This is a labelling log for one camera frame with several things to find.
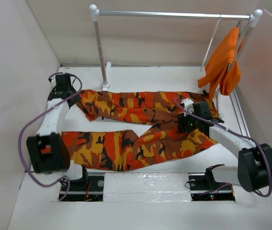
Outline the orange camouflage trousers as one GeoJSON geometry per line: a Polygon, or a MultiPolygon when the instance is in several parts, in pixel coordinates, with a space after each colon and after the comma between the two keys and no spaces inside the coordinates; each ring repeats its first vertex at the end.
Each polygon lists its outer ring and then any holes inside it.
{"type": "Polygon", "coordinates": [[[215,144],[199,130],[178,129],[182,110],[175,99],[206,102],[213,117],[217,110],[206,93],[106,92],[83,90],[78,108],[92,131],[65,131],[61,136],[71,160],[88,169],[132,171],[165,161],[191,157],[215,144]]]}

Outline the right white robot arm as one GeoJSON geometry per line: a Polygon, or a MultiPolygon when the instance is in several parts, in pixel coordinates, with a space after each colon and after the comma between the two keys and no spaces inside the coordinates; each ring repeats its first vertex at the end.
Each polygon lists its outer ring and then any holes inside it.
{"type": "Polygon", "coordinates": [[[174,99],[182,110],[178,116],[181,133],[199,130],[217,141],[237,158],[237,166],[220,164],[208,168],[204,176],[205,185],[214,189],[221,183],[236,184],[247,192],[261,197],[272,193],[272,148],[224,126],[224,121],[213,117],[206,101],[193,102],[191,99],[174,99]]]}

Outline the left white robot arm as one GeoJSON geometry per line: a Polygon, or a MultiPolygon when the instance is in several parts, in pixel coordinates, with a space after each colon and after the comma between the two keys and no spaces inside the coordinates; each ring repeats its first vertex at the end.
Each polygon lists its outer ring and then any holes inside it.
{"type": "Polygon", "coordinates": [[[69,109],[80,101],[80,90],[73,87],[81,80],[70,73],[57,72],[49,76],[52,90],[47,97],[47,110],[33,121],[43,118],[36,134],[26,140],[27,150],[35,173],[67,172],[71,167],[67,144],[61,136],[63,122],[69,109]]]}

